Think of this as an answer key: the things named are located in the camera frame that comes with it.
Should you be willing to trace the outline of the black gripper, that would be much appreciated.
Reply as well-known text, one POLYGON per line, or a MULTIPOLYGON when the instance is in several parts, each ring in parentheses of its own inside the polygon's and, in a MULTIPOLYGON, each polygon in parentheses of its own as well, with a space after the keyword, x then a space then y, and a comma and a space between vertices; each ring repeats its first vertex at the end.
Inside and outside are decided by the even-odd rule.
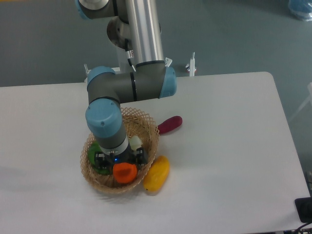
POLYGON ((140 170, 148 163, 148 154, 143 147, 139 147, 136 150, 131 148, 126 149, 120 154, 116 152, 110 152, 109 154, 96 151, 94 156, 95 168, 99 170, 108 169, 110 166, 120 163, 135 164, 137 169, 140 170))

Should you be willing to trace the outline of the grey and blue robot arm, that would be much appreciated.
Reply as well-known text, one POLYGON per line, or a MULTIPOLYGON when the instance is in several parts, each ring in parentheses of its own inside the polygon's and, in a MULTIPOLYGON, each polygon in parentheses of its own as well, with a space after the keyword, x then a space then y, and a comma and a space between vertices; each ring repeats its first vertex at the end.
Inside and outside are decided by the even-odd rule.
POLYGON ((175 71, 166 66, 163 55, 156 2, 78 0, 76 7, 85 19, 110 18, 107 34, 111 42, 134 53, 127 71, 116 73, 105 66, 86 71, 89 105, 85 117, 100 147, 94 166, 111 170, 120 163, 146 164, 144 150, 130 147, 120 106, 176 93, 175 71))

